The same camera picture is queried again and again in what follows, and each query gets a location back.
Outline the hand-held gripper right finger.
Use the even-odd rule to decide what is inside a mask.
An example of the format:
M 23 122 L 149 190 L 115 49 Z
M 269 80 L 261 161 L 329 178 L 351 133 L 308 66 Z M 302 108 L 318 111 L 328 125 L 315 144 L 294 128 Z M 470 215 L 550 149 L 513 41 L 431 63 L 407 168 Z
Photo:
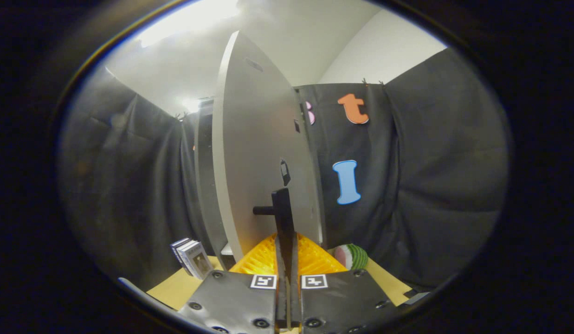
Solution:
M 297 233 L 291 315 L 302 334 L 368 334 L 393 318 L 393 302 L 366 269 L 344 268 Z

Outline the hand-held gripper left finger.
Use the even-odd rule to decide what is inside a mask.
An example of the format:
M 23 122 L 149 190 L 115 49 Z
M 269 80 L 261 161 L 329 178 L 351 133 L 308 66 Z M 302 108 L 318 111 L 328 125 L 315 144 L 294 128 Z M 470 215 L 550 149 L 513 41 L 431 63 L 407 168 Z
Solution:
M 287 316 L 275 240 L 266 237 L 233 271 L 211 271 L 179 315 L 207 333 L 278 334 Z

